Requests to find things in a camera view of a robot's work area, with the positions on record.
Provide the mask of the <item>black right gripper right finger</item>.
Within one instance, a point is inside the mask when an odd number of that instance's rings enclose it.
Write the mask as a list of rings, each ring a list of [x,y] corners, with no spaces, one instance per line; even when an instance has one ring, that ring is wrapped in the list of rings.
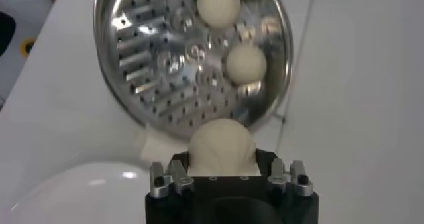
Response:
[[[256,150],[256,163],[261,176],[264,176],[268,187],[280,190],[285,194],[291,186],[294,194],[300,197],[310,197],[313,195],[313,183],[305,170],[303,161],[294,160],[286,170],[286,166],[281,158],[274,152]]]

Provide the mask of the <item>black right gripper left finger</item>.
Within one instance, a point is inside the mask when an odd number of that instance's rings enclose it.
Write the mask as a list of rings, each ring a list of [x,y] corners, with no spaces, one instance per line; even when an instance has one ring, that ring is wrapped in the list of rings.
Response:
[[[150,197],[162,199],[168,197],[173,190],[178,195],[192,192],[194,178],[188,175],[188,151],[173,155],[167,170],[161,162],[153,162],[149,168]]]

